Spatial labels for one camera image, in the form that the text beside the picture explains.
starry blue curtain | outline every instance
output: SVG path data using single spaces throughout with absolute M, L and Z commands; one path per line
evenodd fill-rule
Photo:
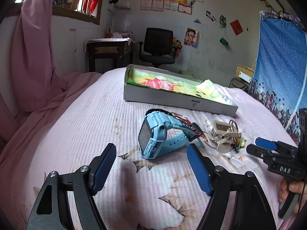
M 306 62 L 302 29 L 281 19 L 261 19 L 257 66 L 249 94 L 276 116 L 294 141 L 299 140 L 296 111 L 305 85 Z M 298 108 L 302 107 L 307 107 L 307 87 Z

bed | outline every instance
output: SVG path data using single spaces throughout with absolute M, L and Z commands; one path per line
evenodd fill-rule
M 200 127 L 204 127 L 208 120 L 233 119 L 248 140 L 247 144 L 263 137 L 294 145 L 274 115 L 240 89 L 216 85 L 220 93 L 239 107 L 235 117 L 231 118 L 126 102 L 123 100 L 124 74 L 125 69 L 120 68 L 102 75 L 50 129 L 44 128 L 33 137 L 20 162 L 11 170 L 11 183 L 7 185 L 10 193 L 6 195 L 10 203 L 1 204 L 16 230 L 26 228 L 46 175 L 52 170 L 60 174 L 74 172 L 100 155 L 108 143 L 116 145 L 117 157 L 104 188 L 94 197 L 107 229 L 118 230 L 123 226 L 127 230 L 196 229 L 209 197 L 199 188 L 186 157 L 186 148 L 152 161 L 142 159 L 138 152 L 139 129 L 145 112 L 151 108 L 185 115 Z M 226 157 L 215 157 L 206 149 L 200 150 L 215 165 L 222 165 L 229 172 L 253 171 L 267 196 L 277 228 L 286 228 L 283 220 L 277 217 L 279 175 L 268 172 L 262 160 L 249 156 L 245 150 L 240 151 L 240 160 L 245 163 L 240 168 L 235 168 Z M 75 230 L 81 230 L 73 194 L 68 196 Z M 221 229 L 228 228 L 233 204 L 232 192 Z

wooden window sill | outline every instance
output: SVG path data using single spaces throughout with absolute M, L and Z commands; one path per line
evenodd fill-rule
M 101 2 L 99 4 L 100 6 L 98 6 L 98 13 L 97 13 L 97 18 L 80 13 L 78 11 L 74 11 L 68 8 L 64 8 L 64 7 L 59 7 L 59 6 L 52 6 L 52 15 L 53 16 L 63 16 L 63 17 L 68 17 L 68 18 L 72 18 L 72 19 L 77 19 L 80 21 L 85 21 L 85 22 L 92 22 L 96 25 L 99 25 L 100 23 L 100 10 L 101 10 Z M 22 3 L 14 3 L 9 10 L 7 11 L 7 13 L 5 14 L 5 17 L 9 17 L 9 16 L 17 16 L 20 15 L 20 11 L 21 11 L 21 6 Z

hand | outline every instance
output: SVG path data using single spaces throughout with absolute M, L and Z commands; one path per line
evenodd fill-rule
M 301 194 L 302 191 L 303 191 L 303 186 L 304 186 L 304 182 L 292 182 L 289 185 L 289 190 L 293 193 Z M 283 202 L 287 198 L 287 196 L 289 194 L 289 191 L 287 190 L 287 188 L 288 188 L 288 183 L 283 178 L 280 182 L 279 202 Z M 307 200 L 307 185 L 305 186 L 302 205 L 300 206 L 300 209 L 303 208 L 306 200 Z M 300 199 L 299 199 L 298 203 L 296 204 L 295 208 L 293 209 L 293 212 L 296 213 L 296 214 L 298 212 L 299 204 L 300 204 Z

metal bolt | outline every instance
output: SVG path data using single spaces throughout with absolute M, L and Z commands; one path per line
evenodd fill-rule
M 215 170 L 217 172 L 222 172 L 224 170 L 224 168 L 222 166 L 218 165 L 218 166 L 215 166 Z
M 248 177 L 254 177 L 255 176 L 255 174 L 253 172 L 251 172 L 251 171 L 246 172 L 246 175 Z
M 80 171 L 81 171 L 81 172 L 86 172 L 86 171 L 88 171 L 88 166 L 86 166 L 86 165 L 82 166 L 82 167 L 80 168 Z
M 51 174 L 50 177 L 55 177 L 56 176 L 56 171 L 51 171 L 50 174 Z

